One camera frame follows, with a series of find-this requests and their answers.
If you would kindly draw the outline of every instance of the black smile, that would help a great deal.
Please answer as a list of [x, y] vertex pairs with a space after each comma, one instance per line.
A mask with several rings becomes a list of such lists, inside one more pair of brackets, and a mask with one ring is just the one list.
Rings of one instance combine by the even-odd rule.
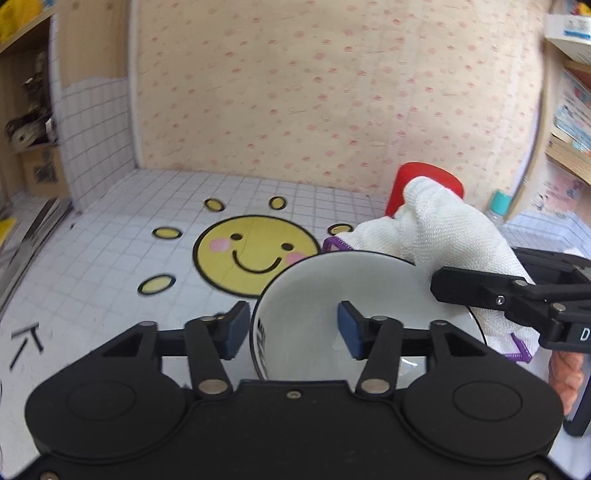
[[275, 259], [275, 261], [273, 262], [273, 265], [271, 265], [269, 268], [266, 268], [265, 270], [253, 270], [251, 268], [245, 267], [244, 265], [242, 265], [240, 263], [240, 260], [238, 260], [238, 254], [236, 253], [236, 250], [232, 251], [232, 258], [234, 259], [234, 262], [236, 263], [236, 265], [238, 265], [241, 269], [243, 269], [246, 272], [256, 273], [256, 274], [269, 273], [270, 271], [275, 270], [279, 266], [279, 264], [281, 263], [281, 258], [277, 257]]

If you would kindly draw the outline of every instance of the blue gripper pad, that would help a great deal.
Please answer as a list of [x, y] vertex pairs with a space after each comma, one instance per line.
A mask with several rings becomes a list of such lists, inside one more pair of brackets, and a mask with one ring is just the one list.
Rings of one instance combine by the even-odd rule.
[[339, 303], [339, 307], [337, 308], [337, 322], [339, 325], [339, 332], [342, 335], [343, 340], [345, 340], [349, 353], [353, 358], [356, 358], [357, 360], [361, 359], [361, 330], [353, 316], [343, 306], [342, 302]]

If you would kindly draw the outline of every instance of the teal bottle cap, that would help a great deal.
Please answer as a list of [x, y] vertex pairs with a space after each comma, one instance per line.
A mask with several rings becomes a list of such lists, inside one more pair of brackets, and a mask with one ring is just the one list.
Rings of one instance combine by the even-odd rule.
[[511, 198], [512, 197], [510, 197], [506, 193], [497, 190], [495, 191], [495, 194], [492, 196], [491, 205], [489, 208], [497, 215], [505, 216], [507, 211], [509, 210]]

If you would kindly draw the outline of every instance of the grid tile wall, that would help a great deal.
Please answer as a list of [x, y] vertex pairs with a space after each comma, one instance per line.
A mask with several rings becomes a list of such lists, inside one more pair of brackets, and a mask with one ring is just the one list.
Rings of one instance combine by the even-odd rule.
[[565, 218], [544, 215], [540, 212], [527, 211], [506, 223], [501, 232], [512, 245], [521, 241], [531, 242], [531, 248], [542, 248], [542, 245], [552, 242], [564, 249], [575, 247], [587, 258], [591, 258], [591, 228], [574, 212], [569, 212]]
[[93, 78], [62, 90], [51, 18], [50, 78], [61, 157], [74, 205], [86, 210], [135, 168], [127, 79]]

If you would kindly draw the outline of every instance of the cardboard box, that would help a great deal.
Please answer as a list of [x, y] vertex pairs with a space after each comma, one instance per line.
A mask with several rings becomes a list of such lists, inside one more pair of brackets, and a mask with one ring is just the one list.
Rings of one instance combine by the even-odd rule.
[[70, 198], [58, 147], [34, 148], [21, 153], [21, 159], [31, 195]]
[[546, 15], [545, 37], [574, 61], [591, 64], [591, 17]]

